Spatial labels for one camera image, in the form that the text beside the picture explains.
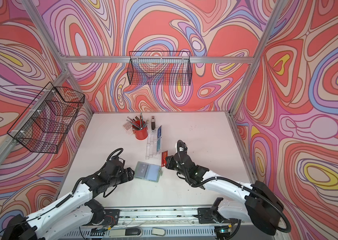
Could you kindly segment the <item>red pen cup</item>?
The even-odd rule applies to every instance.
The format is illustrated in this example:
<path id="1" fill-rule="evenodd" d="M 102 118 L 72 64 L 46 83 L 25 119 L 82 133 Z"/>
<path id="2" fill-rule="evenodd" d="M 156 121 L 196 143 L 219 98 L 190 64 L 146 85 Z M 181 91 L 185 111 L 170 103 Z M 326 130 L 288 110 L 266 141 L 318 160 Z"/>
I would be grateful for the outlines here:
<path id="1" fill-rule="evenodd" d="M 148 137 L 148 127 L 142 129 L 142 130 L 137 130 L 135 127 L 133 127 L 133 133 L 138 140 L 145 140 Z"/>

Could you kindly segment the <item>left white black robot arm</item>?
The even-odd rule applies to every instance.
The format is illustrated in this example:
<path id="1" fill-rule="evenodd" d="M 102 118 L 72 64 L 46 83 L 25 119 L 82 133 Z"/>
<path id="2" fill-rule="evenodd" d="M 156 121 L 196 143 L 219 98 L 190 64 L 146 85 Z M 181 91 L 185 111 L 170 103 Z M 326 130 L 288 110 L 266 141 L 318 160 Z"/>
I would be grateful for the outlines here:
<path id="1" fill-rule="evenodd" d="M 123 148 L 111 152 L 99 170 L 79 178 L 69 193 L 50 205 L 25 217 L 13 217 L 0 232 L 2 239 L 57 240 L 83 225 L 101 225 L 106 218 L 105 209 L 95 198 L 107 198 L 118 185 L 134 178 L 135 172 L 125 168 L 125 160 L 119 157 L 122 152 Z"/>

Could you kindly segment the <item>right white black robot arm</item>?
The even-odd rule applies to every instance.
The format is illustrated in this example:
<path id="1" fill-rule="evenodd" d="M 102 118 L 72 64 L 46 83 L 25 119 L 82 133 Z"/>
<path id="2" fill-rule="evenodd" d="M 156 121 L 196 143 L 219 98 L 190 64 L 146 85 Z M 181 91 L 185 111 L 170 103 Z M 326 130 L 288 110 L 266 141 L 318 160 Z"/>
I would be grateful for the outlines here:
<path id="1" fill-rule="evenodd" d="M 181 140 L 176 144 L 176 153 L 165 160 L 165 167 L 176 171 L 190 187 L 221 194 L 210 208 L 198 209 L 195 215 L 201 224 L 228 224 L 217 231 L 218 240 L 234 237 L 242 222 L 246 221 L 270 236 L 275 236 L 276 232 L 291 232 L 292 226 L 283 212 L 283 204 L 266 184 L 260 181 L 253 184 L 236 182 L 196 165 L 188 155 L 187 145 Z"/>

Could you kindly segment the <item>clear acrylic card holder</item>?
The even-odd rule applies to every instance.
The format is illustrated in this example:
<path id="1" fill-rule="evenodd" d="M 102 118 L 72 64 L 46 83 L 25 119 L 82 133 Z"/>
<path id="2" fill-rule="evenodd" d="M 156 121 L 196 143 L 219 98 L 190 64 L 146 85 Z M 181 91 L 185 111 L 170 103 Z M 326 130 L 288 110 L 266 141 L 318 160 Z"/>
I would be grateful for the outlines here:
<path id="1" fill-rule="evenodd" d="M 161 136 L 161 151 L 156 152 L 156 145 L 157 145 L 157 132 L 158 128 L 152 132 L 152 130 L 148 130 L 148 138 L 147 138 L 147 147 L 146 147 L 146 160 L 151 158 L 160 158 L 162 152 L 162 136 Z"/>

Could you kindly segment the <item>red card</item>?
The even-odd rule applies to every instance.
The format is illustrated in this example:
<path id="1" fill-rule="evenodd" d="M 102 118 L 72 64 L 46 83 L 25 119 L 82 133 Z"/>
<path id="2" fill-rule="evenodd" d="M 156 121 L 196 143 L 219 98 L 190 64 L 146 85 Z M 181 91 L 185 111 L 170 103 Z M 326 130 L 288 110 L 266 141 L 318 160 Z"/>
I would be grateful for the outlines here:
<path id="1" fill-rule="evenodd" d="M 162 152 L 161 155 L 161 166 L 165 167 L 167 165 L 167 157 L 168 157 L 168 151 Z"/>

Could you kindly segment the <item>mint green card wallet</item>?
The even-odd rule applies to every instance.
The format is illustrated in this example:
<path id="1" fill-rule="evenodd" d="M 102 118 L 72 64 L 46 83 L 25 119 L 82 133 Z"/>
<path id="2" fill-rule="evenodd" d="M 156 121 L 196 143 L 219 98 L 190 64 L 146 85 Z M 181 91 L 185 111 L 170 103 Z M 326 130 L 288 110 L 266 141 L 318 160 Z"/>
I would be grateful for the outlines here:
<path id="1" fill-rule="evenodd" d="M 161 175 L 162 167 L 160 165 L 137 162 L 135 178 L 157 183 Z"/>

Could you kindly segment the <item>pink calculator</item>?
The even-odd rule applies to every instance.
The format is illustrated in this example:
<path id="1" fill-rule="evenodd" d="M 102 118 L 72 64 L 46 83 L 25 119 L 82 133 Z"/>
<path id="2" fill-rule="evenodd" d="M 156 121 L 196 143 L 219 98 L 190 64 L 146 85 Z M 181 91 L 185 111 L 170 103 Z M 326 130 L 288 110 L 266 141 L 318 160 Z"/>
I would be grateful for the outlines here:
<path id="1" fill-rule="evenodd" d="M 133 129 L 133 124 L 126 121 L 124 124 L 123 124 L 123 128 L 126 130 L 126 131 L 132 131 Z"/>

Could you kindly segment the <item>blue VIP card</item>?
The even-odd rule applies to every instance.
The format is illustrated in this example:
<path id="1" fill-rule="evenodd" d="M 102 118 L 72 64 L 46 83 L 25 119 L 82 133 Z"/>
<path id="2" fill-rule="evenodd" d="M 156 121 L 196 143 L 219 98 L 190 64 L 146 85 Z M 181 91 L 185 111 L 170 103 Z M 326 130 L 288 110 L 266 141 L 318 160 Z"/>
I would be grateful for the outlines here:
<path id="1" fill-rule="evenodd" d="M 161 136 L 162 136 L 162 126 L 160 126 L 160 127 L 158 128 L 157 138 L 160 139 Z"/>

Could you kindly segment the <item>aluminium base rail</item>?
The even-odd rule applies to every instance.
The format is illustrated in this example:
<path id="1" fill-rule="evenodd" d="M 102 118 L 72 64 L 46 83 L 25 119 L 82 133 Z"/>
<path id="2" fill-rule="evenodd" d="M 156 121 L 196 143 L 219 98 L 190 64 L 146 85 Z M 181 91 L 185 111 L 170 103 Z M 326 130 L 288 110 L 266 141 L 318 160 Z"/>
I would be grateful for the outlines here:
<path id="1" fill-rule="evenodd" d="M 75 209 L 51 226 L 37 229 L 39 240 L 279 240 L 248 218 L 216 223 L 202 218 L 209 206 L 108 208 L 98 224 L 87 206 Z"/>

